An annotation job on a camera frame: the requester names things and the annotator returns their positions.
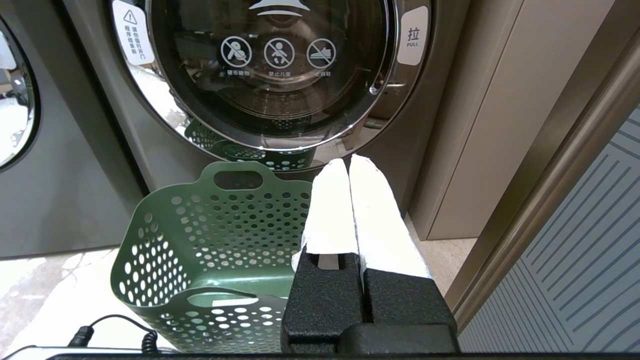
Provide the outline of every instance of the warning sticker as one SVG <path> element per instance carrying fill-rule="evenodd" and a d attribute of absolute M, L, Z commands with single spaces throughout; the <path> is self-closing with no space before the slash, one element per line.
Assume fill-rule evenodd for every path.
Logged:
<path fill-rule="evenodd" d="M 127 61 L 131 65 L 154 62 L 156 57 L 147 33 L 145 12 L 121 0 L 114 0 L 111 6 L 118 40 Z"/>
<path fill-rule="evenodd" d="M 427 43 L 429 10 L 426 6 L 406 12 L 401 19 L 400 49 L 398 62 L 405 65 L 418 65 L 422 61 L 424 46 Z"/>
<path fill-rule="evenodd" d="M 7 42 L 4 34 L 0 32 L 0 69 L 13 70 L 16 66 L 11 48 L 9 48 L 9 42 Z"/>

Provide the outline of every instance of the striped panel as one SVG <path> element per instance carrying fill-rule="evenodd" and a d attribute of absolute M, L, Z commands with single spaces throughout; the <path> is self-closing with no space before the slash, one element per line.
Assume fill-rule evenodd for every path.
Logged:
<path fill-rule="evenodd" d="M 640 106 L 460 334 L 465 352 L 640 352 Z"/>

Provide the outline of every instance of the white foam padding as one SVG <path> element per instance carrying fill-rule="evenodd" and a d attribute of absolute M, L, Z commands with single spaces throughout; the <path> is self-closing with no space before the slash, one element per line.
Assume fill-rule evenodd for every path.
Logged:
<path fill-rule="evenodd" d="M 342 159 L 331 160 L 314 179 L 300 249 L 305 245 L 308 254 L 358 254 L 349 176 Z M 299 260 L 300 253 L 293 255 L 294 270 Z"/>
<path fill-rule="evenodd" d="M 361 271 L 371 268 L 431 279 L 384 174 L 369 158 L 354 155 L 349 180 Z"/>

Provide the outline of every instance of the front-load washing machine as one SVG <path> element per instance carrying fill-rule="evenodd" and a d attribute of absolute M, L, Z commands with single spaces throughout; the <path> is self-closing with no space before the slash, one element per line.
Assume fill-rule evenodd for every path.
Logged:
<path fill-rule="evenodd" d="M 63 0 L 151 189 L 358 152 L 404 213 L 467 0 Z"/>
<path fill-rule="evenodd" d="M 117 244 L 143 196 L 69 30 L 0 0 L 0 258 Z"/>

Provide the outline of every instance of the floor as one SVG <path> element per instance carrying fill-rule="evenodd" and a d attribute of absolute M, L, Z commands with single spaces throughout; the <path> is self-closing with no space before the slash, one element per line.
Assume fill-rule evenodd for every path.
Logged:
<path fill-rule="evenodd" d="M 417 234 L 411 220 L 407 228 Z M 417 241 L 444 294 L 475 239 Z M 26 345 L 64 346 L 78 327 L 112 313 L 140 320 L 111 293 L 117 249 L 0 261 L 0 358 Z M 93 347 L 139 348 L 144 332 L 110 319 L 95 326 Z M 171 347 L 159 339 L 161 347 Z"/>

